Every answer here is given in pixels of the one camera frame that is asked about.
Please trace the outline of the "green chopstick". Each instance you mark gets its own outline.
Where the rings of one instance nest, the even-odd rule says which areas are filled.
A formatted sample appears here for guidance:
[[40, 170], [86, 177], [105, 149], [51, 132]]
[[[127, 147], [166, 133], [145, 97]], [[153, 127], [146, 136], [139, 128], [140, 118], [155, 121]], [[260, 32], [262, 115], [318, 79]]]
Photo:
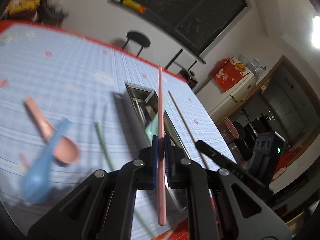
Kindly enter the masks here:
[[[116, 170], [116, 168], [115, 168], [114, 164], [112, 163], [112, 159], [108, 153], [106, 142], [105, 142], [104, 132], [103, 132], [98, 121], [96, 121], [94, 123], [94, 126], [95, 126], [95, 131], [96, 131], [96, 134], [97, 134], [97, 137], [99, 140], [100, 149], [106, 158], [106, 162], [107, 162], [107, 165], [108, 165], [110, 171], [113, 172]], [[154, 238], [155, 235], [151, 232], [151, 230], [149, 229], [147, 224], [144, 222], [142, 216], [140, 215], [140, 213], [136, 209], [134, 209], [134, 217], [139, 221], [140, 225], [147, 232], [148, 236], [151, 238]]]

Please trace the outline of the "pink chopstick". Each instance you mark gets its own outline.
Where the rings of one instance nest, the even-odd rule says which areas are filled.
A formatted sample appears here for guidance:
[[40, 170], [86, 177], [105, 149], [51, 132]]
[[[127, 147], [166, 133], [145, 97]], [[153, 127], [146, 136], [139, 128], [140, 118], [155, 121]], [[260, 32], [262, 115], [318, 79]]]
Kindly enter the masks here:
[[27, 161], [25, 155], [23, 153], [19, 153], [19, 156], [20, 156], [20, 160], [21, 160], [22, 166], [26, 170], [28, 170], [30, 168], [30, 165], [28, 164], [28, 161]]
[[164, 157], [164, 121], [163, 121], [163, 90], [162, 67], [158, 68], [158, 170], [157, 170], [158, 224], [164, 226], [167, 222], [166, 187], [165, 187], [165, 157]]

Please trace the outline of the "yellow snack bag on sill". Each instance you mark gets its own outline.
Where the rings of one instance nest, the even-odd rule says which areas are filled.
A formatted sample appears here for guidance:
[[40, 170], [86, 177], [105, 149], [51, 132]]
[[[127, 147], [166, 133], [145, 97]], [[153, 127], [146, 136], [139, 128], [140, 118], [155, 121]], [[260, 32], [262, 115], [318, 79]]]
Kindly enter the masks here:
[[133, 1], [133, 0], [123, 0], [123, 5], [133, 9], [134, 11], [144, 14], [146, 13], [146, 7], [142, 6], [141, 4]]

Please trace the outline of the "red gift box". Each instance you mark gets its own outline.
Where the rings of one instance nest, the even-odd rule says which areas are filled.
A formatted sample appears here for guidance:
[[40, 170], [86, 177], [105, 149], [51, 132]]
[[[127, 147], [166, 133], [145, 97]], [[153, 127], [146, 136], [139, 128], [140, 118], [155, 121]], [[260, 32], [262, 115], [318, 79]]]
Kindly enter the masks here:
[[251, 71], [243, 63], [234, 57], [227, 57], [215, 65], [209, 76], [224, 93], [248, 74], [251, 74]]

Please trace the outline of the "beige chopstick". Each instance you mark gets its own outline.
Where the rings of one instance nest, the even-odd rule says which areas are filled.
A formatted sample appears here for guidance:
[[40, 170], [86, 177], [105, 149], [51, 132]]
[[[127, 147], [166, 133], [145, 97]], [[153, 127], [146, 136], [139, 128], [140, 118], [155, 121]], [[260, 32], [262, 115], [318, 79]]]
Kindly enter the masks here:
[[[194, 137], [194, 135], [193, 135], [193, 133], [192, 133], [192, 131], [191, 131], [191, 129], [190, 129], [187, 121], [186, 121], [186, 119], [184, 118], [184, 115], [183, 115], [180, 107], [178, 106], [178, 104], [177, 104], [174, 96], [172, 95], [171, 91], [168, 91], [168, 94], [169, 94], [169, 96], [170, 96], [170, 98], [171, 98], [171, 100], [172, 100], [172, 102], [173, 102], [173, 104], [174, 104], [174, 106], [175, 106], [175, 108], [176, 108], [176, 110], [177, 110], [177, 112], [178, 112], [178, 114], [179, 114], [179, 116], [180, 116], [180, 118], [181, 118], [184, 126], [185, 126], [185, 129], [187, 130], [187, 132], [188, 132], [188, 134], [189, 134], [189, 137], [191, 138], [193, 144], [195, 144], [196, 139], [195, 139], [195, 137]], [[196, 149], [196, 150], [197, 150], [198, 156], [199, 156], [199, 158], [201, 159], [204, 167], [205, 167], [207, 170], [209, 170], [210, 167], [209, 167], [209, 165], [208, 165], [208, 163], [207, 163], [204, 155], [203, 155], [198, 149]]]

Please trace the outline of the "stainless steel utensil tray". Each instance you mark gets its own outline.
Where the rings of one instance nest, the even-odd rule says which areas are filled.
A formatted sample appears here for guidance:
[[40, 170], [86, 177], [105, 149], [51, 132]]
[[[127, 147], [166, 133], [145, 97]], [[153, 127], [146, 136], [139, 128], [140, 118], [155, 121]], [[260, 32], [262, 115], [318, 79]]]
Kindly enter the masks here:
[[133, 147], [130, 157], [136, 159], [141, 149], [151, 146], [146, 129], [158, 113], [157, 93], [151, 88], [125, 83], [122, 90], [113, 92], [112, 96], [125, 140]]

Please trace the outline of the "blue plaid tablecloth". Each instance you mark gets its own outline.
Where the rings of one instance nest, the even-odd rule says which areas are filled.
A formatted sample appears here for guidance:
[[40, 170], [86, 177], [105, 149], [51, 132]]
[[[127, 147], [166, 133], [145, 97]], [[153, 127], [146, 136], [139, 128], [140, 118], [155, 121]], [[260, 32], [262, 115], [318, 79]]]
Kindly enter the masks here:
[[[162, 73], [165, 110], [193, 161], [203, 164], [168, 94], [171, 91], [196, 140], [203, 140], [230, 158], [217, 127], [189, 86], [177, 76]], [[1, 204], [9, 216], [5, 229], [23, 239], [29, 228], [52, 206], [97, 169], [110, 171], [100, 149], [94, 123], [99, 122], [116, 170], [132, 160], [133, 149], [120, 126], [113, 92], [123, 84], [158, 89], [156, 65], [108, 44], [35, 24], [1, 23]], [[53, 163], [52, 193], [42, 204], [27, 201], [22, 180], [44, 148], [40, 132], [24, 101], [35, 100], [55, 125], [70, 120], [67, 137], [80, 149], [70, 165]]]

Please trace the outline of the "black round chair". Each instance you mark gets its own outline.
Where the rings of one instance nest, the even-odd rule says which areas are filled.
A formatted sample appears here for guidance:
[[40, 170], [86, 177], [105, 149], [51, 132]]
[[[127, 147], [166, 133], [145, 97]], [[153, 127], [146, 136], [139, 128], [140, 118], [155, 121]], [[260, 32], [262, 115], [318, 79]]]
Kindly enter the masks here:
[[140, 45], [140, 50], [137, 54], [137, 57], [139, 57], [143, 49], [149, 48], [149, 46], [151, 46], [151, 41], [149, 40], [149, 38], [145, 36], [143, 33], [140, 33], [138, 31], [134, 31], [134, 30], [129, 31], [126, 35], [126, 38], [127, 38], [127, 41], [123, 45], [122, 50], [125, 49], [129, 41], [133, 41]]

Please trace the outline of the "dark window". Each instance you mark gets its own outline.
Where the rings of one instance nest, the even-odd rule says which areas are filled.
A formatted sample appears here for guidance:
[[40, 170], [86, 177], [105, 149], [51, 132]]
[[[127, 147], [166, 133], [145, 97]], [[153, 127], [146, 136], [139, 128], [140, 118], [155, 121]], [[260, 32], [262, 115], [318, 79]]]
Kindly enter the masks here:
[[123, 0], [108, 0], [169, 35], [201, 63], [204, 52], [250, 6], [249, 0], [133, 1], [146, 7], [146, 13], [124, 6]]

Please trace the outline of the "blue spoon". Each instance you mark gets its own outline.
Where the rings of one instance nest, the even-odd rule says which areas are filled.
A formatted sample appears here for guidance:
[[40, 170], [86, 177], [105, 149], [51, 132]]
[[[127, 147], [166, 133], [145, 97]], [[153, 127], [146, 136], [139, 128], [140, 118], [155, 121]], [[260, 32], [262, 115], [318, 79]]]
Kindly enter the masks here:
[[33, 165], [22, 180], [22, 190], [27, 201], [32, 204], [41, 204], [48, 197], [51, 191], [50, 169], [54, 159], [54, 150], [61, 138], [67, 132], [72, 122], [63, 119], [56, 126], [56, 131], [49, 139], [40, 156], [34, 161]]

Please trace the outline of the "yellow snack packages pile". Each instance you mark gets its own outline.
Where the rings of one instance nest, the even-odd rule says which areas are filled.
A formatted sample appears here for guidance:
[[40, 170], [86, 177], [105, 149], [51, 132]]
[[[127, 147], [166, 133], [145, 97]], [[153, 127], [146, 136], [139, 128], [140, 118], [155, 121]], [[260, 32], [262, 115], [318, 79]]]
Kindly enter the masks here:
[[9, 15], [14, 15], [25, 11], [36, 11], [40, 5], [40, 0], [11, 0], [7, 6]]

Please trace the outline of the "white refrigerator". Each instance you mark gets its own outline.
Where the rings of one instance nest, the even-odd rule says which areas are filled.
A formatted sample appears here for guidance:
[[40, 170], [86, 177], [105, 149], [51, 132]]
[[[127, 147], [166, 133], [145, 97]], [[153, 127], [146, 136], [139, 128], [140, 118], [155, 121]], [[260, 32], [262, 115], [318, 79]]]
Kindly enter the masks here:
[[239, 81], [239, 85], [235, 85], [228, 96], [210, 111], [209, 115], [213, 122], [218, 123], [221, 118], [227, 116], [227, 113], [242, 102], [255, 86], [256, 78], [252, 73]]

